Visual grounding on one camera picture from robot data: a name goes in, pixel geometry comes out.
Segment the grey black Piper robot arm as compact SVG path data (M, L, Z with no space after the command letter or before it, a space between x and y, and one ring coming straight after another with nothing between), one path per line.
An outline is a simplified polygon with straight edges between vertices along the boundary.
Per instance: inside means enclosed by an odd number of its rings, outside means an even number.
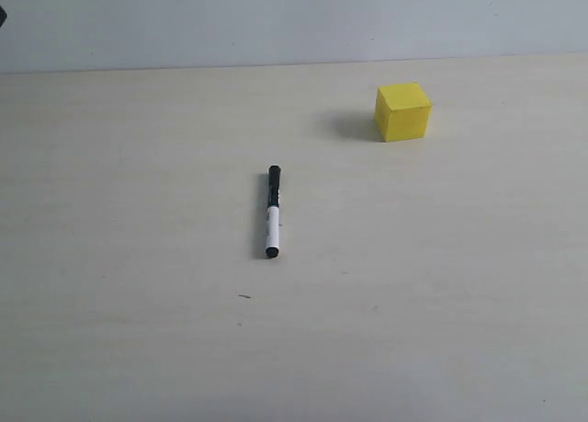
M0 27L4 25L7 19L7 12L0 6Z

